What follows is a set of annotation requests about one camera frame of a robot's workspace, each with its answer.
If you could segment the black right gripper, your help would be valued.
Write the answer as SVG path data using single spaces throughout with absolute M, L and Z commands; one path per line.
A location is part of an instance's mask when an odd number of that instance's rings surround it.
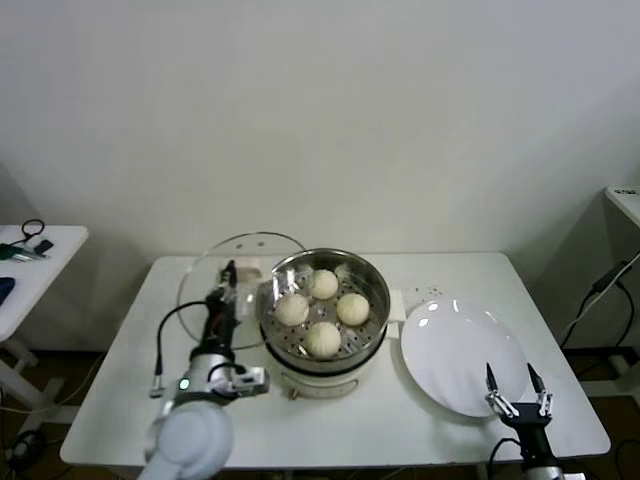
M 553 394 L 544 384 L 534 367 L 527 364 L 530 380 L 536 393 L 536 403 L 514 403 L 499 391 L 498 384 L 489 363 L 486 364 L 485 400 L 491 410 L 501 417 L 501 421 L 512 428 L 518 437 L 524 468 L 558 467 L 545 433 L 552 417 Z

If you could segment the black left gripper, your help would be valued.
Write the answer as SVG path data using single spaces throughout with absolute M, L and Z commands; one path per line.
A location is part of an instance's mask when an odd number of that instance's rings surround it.
M 236 315 L 237 283 L 236 263 L 230 260 L 227 271 L 218 272 L 214 290 L 204 299 L 206 319 L 198 345 L 199 354 L 233 353 L 234 332 L 240 325 Z

